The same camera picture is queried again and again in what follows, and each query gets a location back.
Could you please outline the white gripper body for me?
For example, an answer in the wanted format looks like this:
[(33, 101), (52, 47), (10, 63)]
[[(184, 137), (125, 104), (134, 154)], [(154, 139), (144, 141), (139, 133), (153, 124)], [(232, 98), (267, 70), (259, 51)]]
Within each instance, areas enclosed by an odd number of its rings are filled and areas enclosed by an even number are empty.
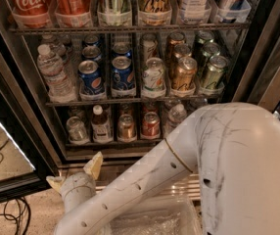
[(65, 212), (70, 212), (96, 195), (95, 179), (85, 172), (79, 172), (66, 179), (61, 187)]

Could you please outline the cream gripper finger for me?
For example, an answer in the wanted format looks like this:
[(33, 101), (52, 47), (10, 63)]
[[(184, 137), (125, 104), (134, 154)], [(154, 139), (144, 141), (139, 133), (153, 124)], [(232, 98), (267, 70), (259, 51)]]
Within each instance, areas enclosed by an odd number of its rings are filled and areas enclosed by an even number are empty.
[(66, 178), (64, 176), (47, 176), (46, 181), (58, 193), (61, 193), (61, 188)]
[(83, 167), (86, 174), (90, 175), (94, 180), (96, 180), (101, 171), (103, 163), (103, 154), (98, 152), (93, 158)]

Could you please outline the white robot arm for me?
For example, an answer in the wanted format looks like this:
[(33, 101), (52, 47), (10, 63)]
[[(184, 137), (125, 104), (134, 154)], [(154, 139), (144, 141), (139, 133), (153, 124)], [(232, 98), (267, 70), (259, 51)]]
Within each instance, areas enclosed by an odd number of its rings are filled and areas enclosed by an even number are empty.
[(197, 172), (204, 235), (280, 235), (280, 121), (247, 103), (199, 108), (54, 235), (95, 235), (120, 214)]

